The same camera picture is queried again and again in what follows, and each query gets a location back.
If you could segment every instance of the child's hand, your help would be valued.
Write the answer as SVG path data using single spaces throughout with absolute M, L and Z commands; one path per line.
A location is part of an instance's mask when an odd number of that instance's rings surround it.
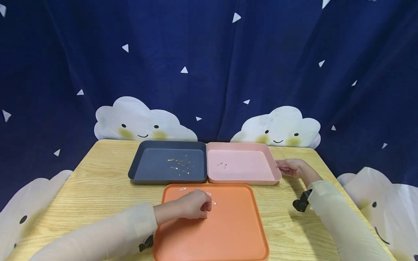
M 212 209 L 212 198 L 201 190 L 195 190 L 176 200 L 181 209 L 180 218 L 207 218 L 207 211 Z
M 303 160 L 299 159 L 285 159 L 285 160 L 276 160 L 277 167 L 282 171 L 286 176 L 291 176 L 295 178 L 301 178 L 302 170 L 301 166 L 306 164 Z

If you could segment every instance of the beige sleeve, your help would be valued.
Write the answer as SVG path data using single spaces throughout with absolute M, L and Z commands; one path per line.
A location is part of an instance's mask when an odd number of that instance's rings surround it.
M 309 186 L 308 198 L 333 238 L 341 261 L 391 261 L 364 221 L 348 206 L 343 195 L 328 181 Z
M 154 208 L 144 203 L 72 231 L 39 250 L 29 261 L 102 261 L 152 246 Z

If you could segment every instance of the cloud cutout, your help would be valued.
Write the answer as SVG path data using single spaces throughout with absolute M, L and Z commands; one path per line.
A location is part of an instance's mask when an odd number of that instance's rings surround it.
M 182 126 L 178 118 L 164 110 L 150 110 L 137 98 L 118 98 L 113 106 L 96 111 L 94 134 L 97 139 L 197 141 L 196 134 Z
M 35 179 L 10 199 L 0 212 L 0 260 L 10 255 L 72 173 L 63 170 L 51 180 Z
M 395 258 L 414 261 L 418 255 L 418 188 L 392 184 L 370 167 L 337 179 Z
M 268 146 L 315 149 L 321 142 L 320 128 L 317 120 L 303 118 L 298 108 L 282 106 L 269 114 L 248 119 L 231 142 L 256 142 Z

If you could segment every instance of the wood grain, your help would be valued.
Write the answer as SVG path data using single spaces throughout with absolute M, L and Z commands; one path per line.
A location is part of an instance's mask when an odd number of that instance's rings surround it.
M 136 141 L 96 142 L 7 260 L 27 261 L 57 237 L 140 202 L 159 204 L 164 186 L 133 185 L 127 177 L 138 146 Z M 289 147 L 270 147 L 270 150 L 275 159 L 305 160 L 323 179 L 339 189 L 349 205 L 367 223 L 315 150 Z M 293 200 L 305 190 L 300 180 L 284 177 L 275 186 L 252 186 L 252 189 L 270 246 L 269 260 L 339 260 L 332 238 L 315 213 L 311 210 L 299 213 L 292 207 Z M 384 243 L 379 242 L 393 258 Z M 153 257 L 151 250 L 146 250 L 118 260 L 149 261 Z

